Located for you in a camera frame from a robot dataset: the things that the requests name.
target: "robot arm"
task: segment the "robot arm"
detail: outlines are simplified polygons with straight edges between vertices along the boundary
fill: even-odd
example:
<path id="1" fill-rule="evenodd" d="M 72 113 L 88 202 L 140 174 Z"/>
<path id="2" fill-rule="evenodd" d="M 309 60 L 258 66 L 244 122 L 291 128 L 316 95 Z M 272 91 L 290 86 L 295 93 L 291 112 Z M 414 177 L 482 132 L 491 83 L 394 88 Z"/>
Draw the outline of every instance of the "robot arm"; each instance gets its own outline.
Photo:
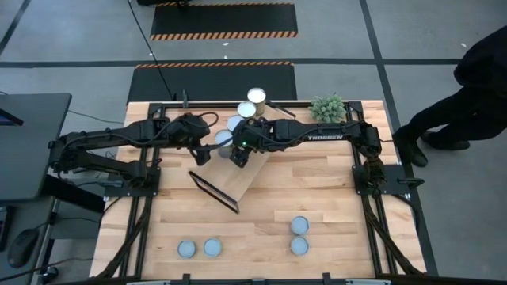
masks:
<path id="1" fill-rule="evenodd" d="M 233 132 L 231 160 L 244 167 L 253 152 L 284 151 L 304 142 L 349 141 L 366 158 L 368 170 L 364 178 L 374 187 L 385 183 L 385 170 L 379 155 L 382 152 L 379 132 L 364 121 L 341 123 L 301 123 L 297 120 L 242 121 Z"/>
<path id="2" fill-rule="evenodd" d="M 202 117 L 191 113 L 173 121 L 164 117 L 137 121 L 117 129 L 72 132 L 49 143 L 49 165 L 56 173 L 83 168 L 119 174 L 133 185 L 146 184 L 150 183 L 150 174 L 145 161 L 126 163 L 88 151 L 113 146 L 185 147 L 196 163 L 203 165 L 210 159 L 211 148 L 202 147 L 200 139 L 209 133 L 208 124 Z"/>

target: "wooden tabletop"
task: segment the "wooden tabletop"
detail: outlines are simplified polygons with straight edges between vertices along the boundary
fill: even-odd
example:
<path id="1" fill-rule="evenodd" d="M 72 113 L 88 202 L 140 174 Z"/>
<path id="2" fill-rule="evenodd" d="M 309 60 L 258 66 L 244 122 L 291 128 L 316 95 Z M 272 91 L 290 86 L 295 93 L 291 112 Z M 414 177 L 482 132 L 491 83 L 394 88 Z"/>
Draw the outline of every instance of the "wooden tabletop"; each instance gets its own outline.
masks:
<path id="1" fill-rule="evenodd" d="M 383 102 L 362 102 L 366 121 L 379 128 L 381 139 L 391 139 Z M 149 104 L 130 103 L 126 124 L 146 119 Z M 194 114 L 210 111 L 189 110 Z M 166 115 L 173 119 L 189 110 L 170 109 Z M 299 121 L 314 122 L 306 108 L 289 110 Z M 225 129 L 227 118 L 235 115 L 232 108 L 213 111 L 220 120 L 203 143 L 213 143 L 214 134 Z M 138 160 L 139 152 L 125 146 L 116 157 L 126 162 Z M 239 202 L 239 215 L 197 189 L 188 175 L 196 164 L 187 150 L 163 149 L 161 158 L 161 188 L 151 212 L 143 279 L 181 279 L 184 273 L 190 273 L 192 279 L 318 279 L 323 272 L 332 278 L 374 276 L 364 213 L 354 190 L 349 142 L 305 142 L 273 153 Z M 381 158 L 385 164 L 398 162 L 392 142 L 383 144 Z M 123 243 L 131 201 L 123 198 L 102 219 L 91 276 L 104 269 Z M 410 208 L 391 196 L 383 196 L 383 203 L 393 240 L 424 271 Z M 290 221 L 298 215 L 311 221 L 306 236 L 310 251 L 305 256 L 295 256 L 290 250 L 294 238 Z M 218 238 L 223 244 L 216 258 L 203 252 L 208 238 Z M 177 245 L 186 239 L 196 242 L 197 252 L 184 260 L 177 255 Z M 387 272 L 378 237 L 377 242 Z M 134 260 L 137 245 L 132 248 Z M 134 262 L 129 267 L 133 273 Z"/>

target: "person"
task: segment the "person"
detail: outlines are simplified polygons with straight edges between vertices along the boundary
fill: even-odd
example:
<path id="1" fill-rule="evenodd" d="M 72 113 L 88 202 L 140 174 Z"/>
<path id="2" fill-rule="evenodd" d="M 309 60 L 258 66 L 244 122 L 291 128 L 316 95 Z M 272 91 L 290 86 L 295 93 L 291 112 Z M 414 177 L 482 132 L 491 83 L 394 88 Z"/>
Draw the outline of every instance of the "person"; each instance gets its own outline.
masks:
<path id="1" fill-rule="evenodd" d="M 400 153 L 420 167 L 428 159 L 417 139 L 438 150 L 466 150 L 469 141 L 491 139 L 507 127 L 507 26 L 476 43 L 454 71 L 463 87 L 420 111 L 394 134 Z M 438 132 L 433 127 L 447 125 Z"/>

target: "small plant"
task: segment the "small plant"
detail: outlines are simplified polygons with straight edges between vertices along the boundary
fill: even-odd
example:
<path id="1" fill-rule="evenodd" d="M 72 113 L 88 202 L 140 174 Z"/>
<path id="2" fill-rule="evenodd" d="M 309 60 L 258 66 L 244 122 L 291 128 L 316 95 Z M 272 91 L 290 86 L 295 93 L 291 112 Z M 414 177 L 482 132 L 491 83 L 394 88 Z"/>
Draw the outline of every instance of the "small plant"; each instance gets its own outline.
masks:
<path id="1" fill-rule="evenodd" d="M 345 117 L 344 104 L 336 93 L 324 98 L 316 97 L 308 108 L 311 118 L 321 123 L 336 123 Z"/>

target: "gray floor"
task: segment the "gray floor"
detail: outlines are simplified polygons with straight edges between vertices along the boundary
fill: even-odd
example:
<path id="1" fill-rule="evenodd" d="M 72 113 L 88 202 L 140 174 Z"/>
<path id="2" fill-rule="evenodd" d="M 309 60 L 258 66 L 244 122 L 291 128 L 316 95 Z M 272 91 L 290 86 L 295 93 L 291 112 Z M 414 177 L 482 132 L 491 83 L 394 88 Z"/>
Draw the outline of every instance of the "gray floor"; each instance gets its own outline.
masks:
<path id="1" fill-rule="evenodd" d="M 470 46 L 507 25 L 503 0 L 367 0 L 385 59 L 458 59 Z M 0 1 L 0 39 L 23 0 Z M 234 0 L 195 0 L 234 2 Z M 294 39 L 151 42 L 159 59 L 373 59 L 360 0 L 293 0 Z M 133 3 L 149 33 L 154 8 Z M 0 54 L 6 62 L 149 60 L 126 0 L 32 0 Z M 386 66 L 402 124 L 459 87 L 454 66 Z M 7 93 L 69 92 L 71 109 L 122 121 L 132 79 L 129 67 L 0 68 Z M 382 99 L 375 65 L 297 64 L 299 99 L 338 93 L 345 99 Z M 63 132 L 117 125 L 69 114 Z M 414 169 L 436 265 L 442 276 L 507 279 L 507 134 L 472 143 L 465 152 L 423 151 L 429 166 Z M 53 260 L 89 257 L 94 239 L 62 241 Z M 90 264 L 62 266 L 59 281 L 84 279 Z"/>

